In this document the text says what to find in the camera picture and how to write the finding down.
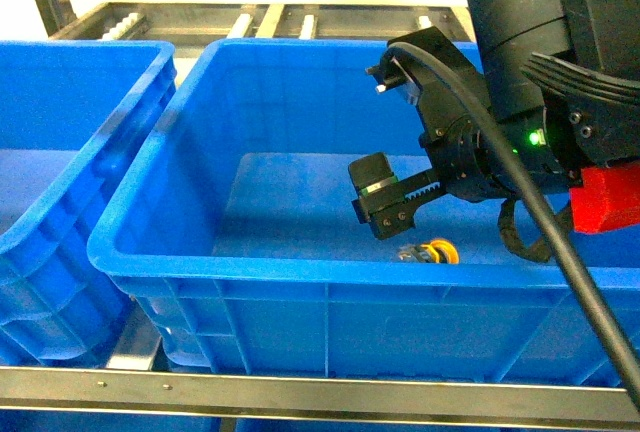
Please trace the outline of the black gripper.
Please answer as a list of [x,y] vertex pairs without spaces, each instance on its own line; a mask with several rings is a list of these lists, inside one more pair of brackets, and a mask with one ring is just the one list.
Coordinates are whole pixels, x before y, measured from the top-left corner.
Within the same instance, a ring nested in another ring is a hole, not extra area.
[[[457,102],[417,106],[424,132],[420,145],[435,169],[396,181],[387,156],[377,152],[348,166],[358,197],[356,217],[374,237],[387,240],[415,227],[423,205],[446,193],[468,202],[518,198],[516,185],[491,150],[486,135]],[[545,195],[563,193],[577,180],[583,152],[571,126],[544,106],[499,119],[497,125],[531,179]]]

